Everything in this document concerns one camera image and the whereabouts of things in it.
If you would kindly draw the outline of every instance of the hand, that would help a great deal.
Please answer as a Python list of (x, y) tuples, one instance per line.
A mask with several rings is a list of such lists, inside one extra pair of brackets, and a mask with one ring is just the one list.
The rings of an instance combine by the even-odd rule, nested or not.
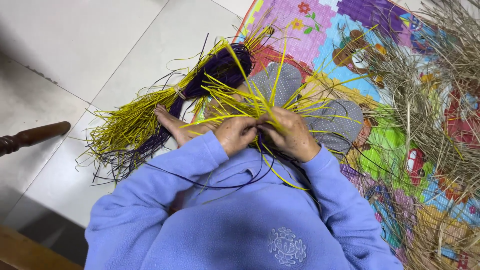
[(258, 128), (269, 135), (275, 145), (289, 156), (302, 162), (313, 159), (320, 151), (320, 146), (310, 135), (307, 124), (299, 114), (280, 107), (272, 107), (272, 114), (282, 126), (276, 130), (267, 121), (273, 122), (270, 114), (266, 113), (257, 120)]
[(214, 134), (227, 156), (232, 157), (255, 139), (256, 126), (252, 117), (233, 117), (223, 121)]

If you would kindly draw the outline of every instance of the woman's right hand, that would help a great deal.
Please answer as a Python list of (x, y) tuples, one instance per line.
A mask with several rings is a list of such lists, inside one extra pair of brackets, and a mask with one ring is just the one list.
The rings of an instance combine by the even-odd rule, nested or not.
[(321, 147), (310, 135), (303, 118), (294, 112), (280, 107), (271, 108), (273, 118), (282, 126), (282, 130), (275, 129), (267, 122), (273, 122), (272, 115), (263, 114), (257, 120), (257, 127), (269, 135), (275, 145), (289, 156), (302, 162), (313, 159)]

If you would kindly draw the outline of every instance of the green leaf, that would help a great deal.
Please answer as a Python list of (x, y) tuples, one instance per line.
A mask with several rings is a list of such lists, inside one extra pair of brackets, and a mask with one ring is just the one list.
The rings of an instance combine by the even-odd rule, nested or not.
[(313, 27), (309, 26), (303, 33), (304, 34), (310, 34), (310, 32), (313, 30)]

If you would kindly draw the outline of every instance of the periwinkle fleece sweater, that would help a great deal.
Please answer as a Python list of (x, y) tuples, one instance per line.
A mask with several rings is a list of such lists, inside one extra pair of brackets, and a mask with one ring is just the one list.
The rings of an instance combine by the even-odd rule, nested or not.
[[(267, 157), (268, 164), (273, 162)], [(85, 269), (399, 270), (368, 202), (324, 147), (302, 165), (312, 193), (284, 185), (255, 149), (228, 158), (212, 132), (150, 164), (213, 186), (261, 180), (240, 189), (193, 185), (144, 165), (92, 208)], [(301, 185), (291, 169), (273, 169)], [(184, 209), (167, 210), (189, 189)]]

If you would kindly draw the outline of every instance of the white tile floor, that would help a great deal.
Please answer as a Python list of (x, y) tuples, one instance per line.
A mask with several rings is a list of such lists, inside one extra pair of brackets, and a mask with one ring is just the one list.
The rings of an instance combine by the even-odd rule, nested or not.
[(16, 60), (0, 56), (0, 135), (59, 121), (74, 126), (69, 137), (0, 158), (0, 222), (18, 228), (46, 207), (86, 226), (92, 204), (113, 186), (90, 187), (95, 169), (75, 168), (85, 142), (70, 137), (84, 138), (98, 124), (85, 108), (131, 101), (168, 73), (168, 61), (198, 53), (207, 33), (207, 49), (215, 37), (235, 35), (231, 25), (240, 25), (251, 3), (0, 0), (0, 50)]

